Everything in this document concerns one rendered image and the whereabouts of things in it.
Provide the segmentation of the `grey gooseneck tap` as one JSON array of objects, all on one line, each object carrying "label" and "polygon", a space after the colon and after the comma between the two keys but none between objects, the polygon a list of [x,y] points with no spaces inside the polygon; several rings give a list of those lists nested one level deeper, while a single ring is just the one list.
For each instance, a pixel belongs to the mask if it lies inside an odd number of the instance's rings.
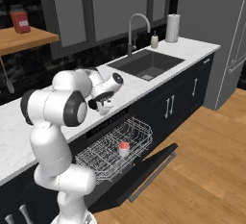
[{"label": "grey gooseneck tap", "polygon": [[146,17],[146,15],[142,14],[142,13],[134,13],[129,20],[129,26],[128,26],[128,58],[130,59],[132,57],[132,23],[133,20],[136,17],[140,17],[142,18],[145,23],[146,23],[146,27],[147,27],[147,33],[151,33],[151,25],[150,25],[150,21],[149,19]]}]

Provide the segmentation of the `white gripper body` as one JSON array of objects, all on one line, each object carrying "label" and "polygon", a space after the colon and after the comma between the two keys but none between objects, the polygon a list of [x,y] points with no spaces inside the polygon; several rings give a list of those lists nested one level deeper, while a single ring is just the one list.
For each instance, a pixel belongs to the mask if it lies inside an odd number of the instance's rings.
[{"label": "white gripper body", "polygon": [[98,112],[101,115],[108,114],[113,107],[114,107],[114,104],[111,100],[97,102]]}]

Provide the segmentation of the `beige soap dispenser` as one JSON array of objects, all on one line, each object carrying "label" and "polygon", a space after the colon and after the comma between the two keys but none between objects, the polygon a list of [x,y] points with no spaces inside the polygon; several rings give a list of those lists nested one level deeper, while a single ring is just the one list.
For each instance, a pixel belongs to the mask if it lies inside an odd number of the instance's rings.
[{"label": "beige soap dispenser", "polygon": [[157,35],[157,31],[155,30],[154,31],[154,34],[151,37],[151,47],[153,49],[157,49],[158,48],[158,45],[159,45],[159,37]]}]

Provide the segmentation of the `grey hanging utensil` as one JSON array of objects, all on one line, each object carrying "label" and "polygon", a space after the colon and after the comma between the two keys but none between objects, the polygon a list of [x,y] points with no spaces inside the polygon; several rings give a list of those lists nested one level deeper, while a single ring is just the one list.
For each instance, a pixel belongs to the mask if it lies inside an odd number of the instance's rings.
[{"label": "grey hanging utensil", "polygon": [[9,90],[10,93],[14,93],[14,87],[12,85],[11,80],[8,78],[8,74],[7,74],[7,71],[5,69],[5,65],[4,65],[4,63],[2,61],[2,57],[1,56],[0,56],[0,63],[2,65],[4,74],[5,74],[5,77],[6,77],[6,86],[7,86],[7,88],[8,88],[8,90]]}]

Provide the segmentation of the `grey framed window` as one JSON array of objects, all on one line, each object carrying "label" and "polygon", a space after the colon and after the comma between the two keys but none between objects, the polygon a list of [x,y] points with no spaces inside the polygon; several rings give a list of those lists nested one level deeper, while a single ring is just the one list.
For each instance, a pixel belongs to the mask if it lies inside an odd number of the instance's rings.
[{"label": "grey framed window", "polygon": [[60,40],[51,45],[55,59],[142,30],[144,14],[155,27],[166,22],[170,0],[41,0],[46,29]]}]

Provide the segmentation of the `grey fridge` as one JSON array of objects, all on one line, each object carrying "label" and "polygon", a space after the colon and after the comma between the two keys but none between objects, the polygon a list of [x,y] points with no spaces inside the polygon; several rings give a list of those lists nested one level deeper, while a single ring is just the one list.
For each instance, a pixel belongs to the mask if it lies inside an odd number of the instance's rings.
[{"label": "grey fridge", "polygon": [[218,110],[234,93],[246,62],[246,0],[179,0],[180,35],[220,46],[204,106]]}]

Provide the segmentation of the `white paper towel roll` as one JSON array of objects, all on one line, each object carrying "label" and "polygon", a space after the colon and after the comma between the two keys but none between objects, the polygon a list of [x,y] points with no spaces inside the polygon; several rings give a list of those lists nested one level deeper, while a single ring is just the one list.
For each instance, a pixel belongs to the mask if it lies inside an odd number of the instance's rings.
[{"label": "white paper towel roll", "polygon": [[165,40],[167,42],[177,42],[179,37],[181,17],[178,14],[169,14],[167,16],[167,26]]}]

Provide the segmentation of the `dark navy cupboard door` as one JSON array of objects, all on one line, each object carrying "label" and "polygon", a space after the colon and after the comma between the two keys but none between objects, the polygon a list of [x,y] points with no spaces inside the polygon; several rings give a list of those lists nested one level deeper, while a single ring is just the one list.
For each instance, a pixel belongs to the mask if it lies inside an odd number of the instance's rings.
[{"label": "dark navy cupboard door", "polygon": [[[170,94],[170,104],[168,111],[167,125],[169,129],[172,129],[182,117],[185,105],[185,96],[187,91],[187,80],[180,81]],[[171,108],[171,96],[175,94],[173,113],[170,115]]]},{"label": "dark navy cupboard door", "polygon": [[[194,112],[195,108],[201,103],[203,98],[203,92],[205,87],[205,79],[206,79],[206,70],[207,68],[204,66],[199,70],[195,71],[188,80],[188,89],[187,89],[187,110],[189,112]],[[192,96],[194,79],[198,78],[195,96]]]},{"label": "dark navy cupboard door", "polygon": [[140,156],[141,160],[163,141],[168,131],[165,118],[166,99],[167,91],[163,87],[158,87],[132,104],[132,114],[136,119],[149,125],[153,132],[153,142]]}]

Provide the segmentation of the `red jar with dark lid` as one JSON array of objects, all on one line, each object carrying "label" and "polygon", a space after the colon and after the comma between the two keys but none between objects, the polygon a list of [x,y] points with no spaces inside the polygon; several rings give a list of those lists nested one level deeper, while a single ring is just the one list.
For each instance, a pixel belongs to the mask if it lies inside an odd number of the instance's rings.
[{"label": "red jar with dark lid", "polygon": [[17,33],[25,34],[31,31],[27,13],[22,5],[11,5],[10,15]]}]

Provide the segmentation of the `wooden wall shelf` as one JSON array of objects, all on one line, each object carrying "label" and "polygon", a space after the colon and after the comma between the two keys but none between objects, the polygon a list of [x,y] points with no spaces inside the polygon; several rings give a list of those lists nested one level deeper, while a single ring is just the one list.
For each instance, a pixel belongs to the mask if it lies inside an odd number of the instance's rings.
[{"label": "wooden wall shelf", "polygon": [[0,29],[0,56],[59,41],[58,35],[32,27],[30,33],[19,34],[14,27]]}]

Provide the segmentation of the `dark grey sink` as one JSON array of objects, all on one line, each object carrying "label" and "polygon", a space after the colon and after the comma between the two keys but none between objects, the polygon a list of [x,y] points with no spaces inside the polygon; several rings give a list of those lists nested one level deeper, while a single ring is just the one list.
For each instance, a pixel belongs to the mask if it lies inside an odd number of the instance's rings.
[{"label": "dark grey sink", "polygon": [[182,59],[176,57],[151,50],[142,50],[132,54],[130,58],[125,57],[110,63],[109,67],[128,73],[137,78],[151,81],[182,62]]}]

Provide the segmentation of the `white and red cup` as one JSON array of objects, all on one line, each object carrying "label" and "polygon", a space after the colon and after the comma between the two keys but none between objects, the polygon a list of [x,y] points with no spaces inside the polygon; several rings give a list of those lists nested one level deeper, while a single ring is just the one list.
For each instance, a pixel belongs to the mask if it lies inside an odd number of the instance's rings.
[{"label": "white and red cup", "polygon": [[119,143],[119,156],[125,158],[129,154],[130,154],[130,143],[127,141],[121,141]]}]

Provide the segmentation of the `black dishwasher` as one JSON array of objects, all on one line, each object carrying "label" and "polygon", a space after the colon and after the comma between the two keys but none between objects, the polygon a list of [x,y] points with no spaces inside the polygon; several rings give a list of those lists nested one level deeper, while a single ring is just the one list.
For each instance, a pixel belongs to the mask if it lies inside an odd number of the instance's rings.
[{"label": "black dishwasher", "polygon": [[80,129],[79,132],[69,142],[69,148],[72,152],[72,156],[75,157],[88,146],[92,145],[96,140],[103,137],[113,128],[118,127],[132,116],[135,116],[135,109],[133,106],[129,106],[107,118],[105,121],[100,122],[97,126],[90,128],[86,132]]}]

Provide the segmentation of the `black dishwasher door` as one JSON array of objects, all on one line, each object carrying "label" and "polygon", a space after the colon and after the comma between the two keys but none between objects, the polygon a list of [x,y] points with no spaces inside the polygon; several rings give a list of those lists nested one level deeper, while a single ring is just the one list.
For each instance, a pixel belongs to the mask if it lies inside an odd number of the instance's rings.
[{"label": "black dishwasher door", "polygon": [[144,162],[135,165],[98,200],[90,205],[88,209],[95,213],[121,206],[131,194],[135,194],[140,189],[177,148],[178,145],[172,143]]}]

